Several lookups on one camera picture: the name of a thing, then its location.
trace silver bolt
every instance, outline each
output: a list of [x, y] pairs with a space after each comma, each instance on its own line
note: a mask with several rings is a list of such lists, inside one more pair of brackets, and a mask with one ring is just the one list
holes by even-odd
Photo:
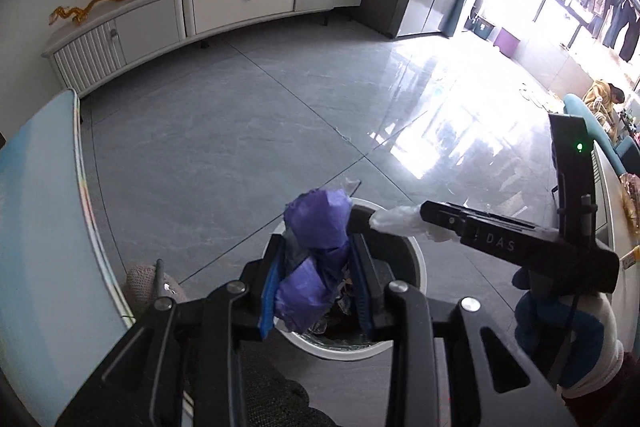
[[242, 281], [231, 281], [226, 283], [226, 291], [228, 291], [229, 293], [244, 293], [245, 290], [246, 284], [244, 284]]
[[473, 297], [465, 297], [460, 305], [468, 312], [477, 312], [480, 309], [480, 303]]
[[170, 310], [171, 306], [173, 305], [174, 303], [169, 297], [159, 297], [154, 302], [154, 308], [159, 312], [165, 312], [167, 310]]
[[393, 293], [404, 293], [409, 289], [409, 285], [404, 281], [391, 281], [389, 283], [389, 289]]

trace purple plastic bag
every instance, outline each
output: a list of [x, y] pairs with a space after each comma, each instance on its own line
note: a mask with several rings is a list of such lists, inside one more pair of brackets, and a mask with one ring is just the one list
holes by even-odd
[[287, 205], [284, 222], [308, 257], [280, 282], [275, 315], [303, 333], [331, 308], [350, 247], [351, 198], [344, 190], [316, 188]]

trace white tv stand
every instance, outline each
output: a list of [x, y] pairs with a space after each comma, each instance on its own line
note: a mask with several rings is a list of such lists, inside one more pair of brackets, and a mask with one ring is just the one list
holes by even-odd
[[139, 64], [181, 46], [263, 21], [361, 0], [124, 0], [102, 2], [80, 25], [53, 33], [42, 54], [63, 87], [82, 97]]

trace blue and white glove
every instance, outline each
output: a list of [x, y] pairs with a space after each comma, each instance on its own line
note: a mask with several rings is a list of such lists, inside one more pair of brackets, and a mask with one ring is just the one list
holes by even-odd
[[[530, 292], [516, 306], [516, 341], [528, 355], [540, 342], [542, 325], [564, 329], [574, 296], [536, 300]], [[572, 323], [572, 349], [560, 376], [562, 396], [578, 398], [607, 385], [622, 367], [624, 349], [604, 293], [580, 296]]]

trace glove cuff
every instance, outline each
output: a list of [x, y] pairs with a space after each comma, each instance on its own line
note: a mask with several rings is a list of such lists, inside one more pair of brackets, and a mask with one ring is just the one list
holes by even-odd
[[573, 387], [562, 390], [562, 397], [566, 399], [578, 398], [603, 388], [620, 371], [624, 356], [625, 348], [622, 342], [616, 340], [612, 357], [598, 360], [596, 367], [586, 377]]

